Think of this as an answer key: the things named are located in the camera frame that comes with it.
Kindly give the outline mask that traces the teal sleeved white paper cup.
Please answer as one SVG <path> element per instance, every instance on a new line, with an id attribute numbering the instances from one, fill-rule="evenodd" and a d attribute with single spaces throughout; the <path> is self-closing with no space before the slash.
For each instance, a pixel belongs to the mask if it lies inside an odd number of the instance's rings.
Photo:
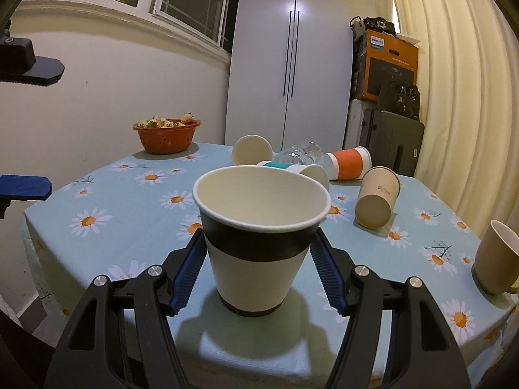
<path id="1" fill-rule="evenodd" d="M 258 162 L 257 165 L 268 168 L 276 168 L 309 177 L 329 190 L 329 177 L 325 169 L 318 164 L 303 165 L 290 164 L 286 162 L 262 161 Z"/>

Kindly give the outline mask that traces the white double door cabinet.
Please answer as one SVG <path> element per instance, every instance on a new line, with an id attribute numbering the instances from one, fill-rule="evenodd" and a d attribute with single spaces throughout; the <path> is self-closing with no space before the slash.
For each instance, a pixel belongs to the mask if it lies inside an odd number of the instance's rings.
<path id="1" fill-rule="evenodd" d="M 377 0 L 239 0 L 225 142 L 266 138 L 273 150 L 343 146 L 353 69 L 350 21 Z"/>

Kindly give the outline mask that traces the daisy pattern blue tablecloth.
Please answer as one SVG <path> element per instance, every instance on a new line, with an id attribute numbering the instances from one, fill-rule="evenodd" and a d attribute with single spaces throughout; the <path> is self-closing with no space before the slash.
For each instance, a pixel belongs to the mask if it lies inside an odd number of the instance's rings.
<path id="1" fill-rule="evenodd" d="M 487 383 L 518 301 L 481 291 L 440 198 L 384 167 L 333 185 L 231 156 L 131 156 L 28 208 L 57 310 L 79 324 L 121 289 L 144 362 L 172 342 L 206 388 Z"/>

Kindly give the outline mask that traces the clear glass tumbler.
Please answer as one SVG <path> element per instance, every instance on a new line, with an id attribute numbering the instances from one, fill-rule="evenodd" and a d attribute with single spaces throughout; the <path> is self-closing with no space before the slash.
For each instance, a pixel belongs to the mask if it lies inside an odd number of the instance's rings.
<path id="1" fill-rule="evenodd" d="M 288 149 L 278 152 L 273 156 L 274 162 L 288 164 L 312 165 L 321 164 L 324 152 L 313 141 L 296 144 Z"/>

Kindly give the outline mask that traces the beige kraft paper cup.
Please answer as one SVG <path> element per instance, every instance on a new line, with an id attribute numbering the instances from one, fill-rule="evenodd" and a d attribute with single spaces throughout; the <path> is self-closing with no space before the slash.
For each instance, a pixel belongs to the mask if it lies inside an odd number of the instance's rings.
<path id="1" fill-rule="evenodd" d="M 400 181 L 393 170 L 384 166 L 368 170 L 356 201 L 356 221 L 368 229 L 384 227 L 392 217 L 400 190 Z"/>

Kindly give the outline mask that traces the mushrooms in bowl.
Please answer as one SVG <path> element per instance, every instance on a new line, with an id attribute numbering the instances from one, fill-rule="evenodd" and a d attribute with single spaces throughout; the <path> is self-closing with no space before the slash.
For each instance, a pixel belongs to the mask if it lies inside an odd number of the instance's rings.
<path id="1" fill-rule="evenodd" d="M 178 128 L 191 125 L 194 116 L 190 112 L 184 113 L 179 119 L 169 119 L 153 116 L 136 123 L 138 128 Z"/>

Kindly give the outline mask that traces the black bag on box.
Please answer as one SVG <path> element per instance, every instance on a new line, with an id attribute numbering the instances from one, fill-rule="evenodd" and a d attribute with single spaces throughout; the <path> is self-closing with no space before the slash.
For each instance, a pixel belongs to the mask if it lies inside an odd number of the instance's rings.
<path id="1" fill-rule="evenodd" d="M 368 30 L 384 32 L 392 36 L 397 34 L 395 25 L 382 17 L 361 18 L 360 16 L 355 16 L 350 20 L 350 27 L 354 30 L 356 37 L 365 34 Z"/>

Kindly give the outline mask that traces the dark grey suitcase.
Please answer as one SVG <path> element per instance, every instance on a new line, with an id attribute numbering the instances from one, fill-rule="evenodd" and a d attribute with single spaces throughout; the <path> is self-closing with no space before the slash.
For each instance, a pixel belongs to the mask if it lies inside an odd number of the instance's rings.
<path id="1" fill-rule="evenodd" d="M 365 147 L 373 166 L 385 166 L 399 175 L 413 177 L 424 130 L 419 120 L 354 99 L 349 105 L 343 147 Z"/>

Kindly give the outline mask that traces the beige ceramic mug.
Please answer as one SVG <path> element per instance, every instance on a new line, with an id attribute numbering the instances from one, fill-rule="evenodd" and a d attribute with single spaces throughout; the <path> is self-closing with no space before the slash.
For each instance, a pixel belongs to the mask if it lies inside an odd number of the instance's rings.
<path id="1" fill-rule="evenodd" d="M 518 234 L 503 222 L 492 219 L 472 267 L 475 280 L 489 294 L 518 294 L 518 268 Z"/>

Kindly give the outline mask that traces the red colander bowl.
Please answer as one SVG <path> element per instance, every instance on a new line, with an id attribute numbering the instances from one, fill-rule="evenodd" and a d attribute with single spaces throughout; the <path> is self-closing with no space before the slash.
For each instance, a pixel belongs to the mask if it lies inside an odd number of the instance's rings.
<path id="1" fill-rule="evenodd" d="M 192 120 L 183 126 L 147 127 L 133 125 L 137 131 L 143 149 L 152 155 L 171 155 L 187 150 L 200 120 Z"/>

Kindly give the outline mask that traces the orange black cardboard box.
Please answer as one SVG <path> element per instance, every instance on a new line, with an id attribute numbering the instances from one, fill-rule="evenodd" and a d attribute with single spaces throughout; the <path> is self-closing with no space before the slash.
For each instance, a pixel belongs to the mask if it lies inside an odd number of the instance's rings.
<path id="1" fill-rule="evenodd" d="M 382 85 L 415 85 L 419 48 L 385 32 L 367 30 L 355 42 L 352 99 L 377 102 Z"/>

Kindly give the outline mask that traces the orange sleeved white paper cup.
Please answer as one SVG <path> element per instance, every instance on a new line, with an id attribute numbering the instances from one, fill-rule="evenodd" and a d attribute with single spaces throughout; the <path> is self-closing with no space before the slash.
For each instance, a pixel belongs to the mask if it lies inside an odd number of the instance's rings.
<path id="1" fill-rule="evenodd" d="M 331 181 L 362 179 L 371 167 L 370 152 L 362 146 L 324 154 L 324 169 Z"/>

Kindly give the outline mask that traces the pink striped white paper cup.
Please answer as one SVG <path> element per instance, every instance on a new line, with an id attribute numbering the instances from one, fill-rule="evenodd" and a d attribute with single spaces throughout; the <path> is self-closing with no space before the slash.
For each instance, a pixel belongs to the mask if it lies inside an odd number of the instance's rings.
<path id="1" fill-rule="evenodd" d="M 246 135 L 234 144 L 231 159 L 235 165 L 256 165 L 271 161 L 273 149 L 270 143 L 260 135 Z"/>

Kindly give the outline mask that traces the cream curtain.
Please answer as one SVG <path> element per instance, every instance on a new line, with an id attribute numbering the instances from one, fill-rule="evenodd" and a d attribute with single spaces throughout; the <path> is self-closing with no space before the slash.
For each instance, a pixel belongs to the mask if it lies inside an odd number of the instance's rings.
<path id="1" fill-rule="evenodd" d="M 518 40 L 493 0 L 394 0 L 419 41 L 415 171 L 475 234 L 518 217 Z"/>

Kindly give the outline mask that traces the dark brown handbag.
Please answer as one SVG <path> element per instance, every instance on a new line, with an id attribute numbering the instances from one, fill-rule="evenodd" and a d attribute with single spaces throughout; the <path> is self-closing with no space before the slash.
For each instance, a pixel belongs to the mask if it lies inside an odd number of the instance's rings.
<path id="1" fill-rule="evenodd" d="M 419 89 L 416 85 L 404 86 L 404 84 L 394 80 L 385 82 L 377 99 L 377 108 L 412 120 L 419 120 Z"/>

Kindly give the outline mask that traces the black banded white paper cup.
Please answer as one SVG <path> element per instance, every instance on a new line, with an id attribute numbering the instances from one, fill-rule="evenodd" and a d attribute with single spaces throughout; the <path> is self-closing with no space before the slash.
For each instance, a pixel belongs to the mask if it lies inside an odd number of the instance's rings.
<path id="1" fill-rule="evenodd" d="M 275 311 L 331 208 L 329 191 L 300 174 L 242 165 L 199 177 L 193 198 L 222 303 L 246 317 Z"/>

